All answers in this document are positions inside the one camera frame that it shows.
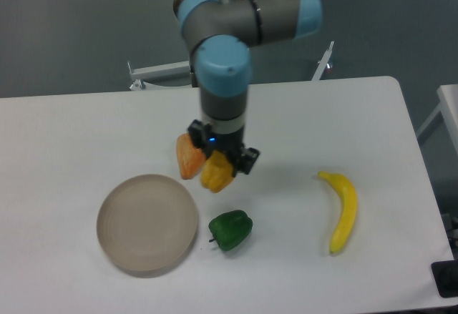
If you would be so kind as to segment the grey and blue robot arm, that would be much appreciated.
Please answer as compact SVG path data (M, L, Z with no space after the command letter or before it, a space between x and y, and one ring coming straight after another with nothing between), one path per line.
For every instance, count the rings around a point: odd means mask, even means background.
M248 174L259 156L243 142L250 48L316 33L321 0L182 0L175 11L200 90L202 117L188 127L191 141L207 156L223 154L233 174Z

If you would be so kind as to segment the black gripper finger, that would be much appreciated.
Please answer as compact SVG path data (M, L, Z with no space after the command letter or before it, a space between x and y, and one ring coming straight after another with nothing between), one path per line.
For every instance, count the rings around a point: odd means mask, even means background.
M249 175L259 156L260 151L258 149L242 145L235 159L233 175Z
M189 134L191 142L195 148L205 149L211 133L211 126L194 119L187 128L187 133Z

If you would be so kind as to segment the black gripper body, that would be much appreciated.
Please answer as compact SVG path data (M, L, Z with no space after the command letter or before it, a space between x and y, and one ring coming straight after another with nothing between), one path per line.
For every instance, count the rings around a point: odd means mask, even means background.
M245 127L229 134L217 133L209 124L204 126L203 152L206 157L210 157L213 151L223 153L231 164L237 165L244 148L243 136Z

